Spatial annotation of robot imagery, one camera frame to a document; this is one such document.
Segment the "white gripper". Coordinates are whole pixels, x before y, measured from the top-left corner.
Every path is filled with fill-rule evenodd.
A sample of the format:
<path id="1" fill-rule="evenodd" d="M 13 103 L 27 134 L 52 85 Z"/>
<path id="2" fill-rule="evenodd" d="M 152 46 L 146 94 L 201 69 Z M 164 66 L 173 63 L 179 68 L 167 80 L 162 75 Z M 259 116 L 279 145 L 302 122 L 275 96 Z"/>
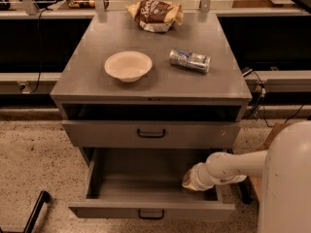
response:
<path id="1" fill-rule="evenodd" d="M 183 188 L 193 191 L 205 191 L 214 186 L 211 175 L 203 162 L 195 164 L 183 176 Z"/>

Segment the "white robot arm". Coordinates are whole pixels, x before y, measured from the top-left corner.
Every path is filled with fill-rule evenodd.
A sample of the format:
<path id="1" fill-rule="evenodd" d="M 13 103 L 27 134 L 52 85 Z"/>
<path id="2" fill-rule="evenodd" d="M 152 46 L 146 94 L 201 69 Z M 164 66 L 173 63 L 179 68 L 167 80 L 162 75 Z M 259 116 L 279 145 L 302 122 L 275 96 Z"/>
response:
<path id="1" fill-rule="evenodd" d="M 266 150 L 215 152 L 193 165 L 183 187 L 205 191 L 216 185 L 260 177 L 258 233 L 311 233 L 311 121 L 282 129 Z"/>

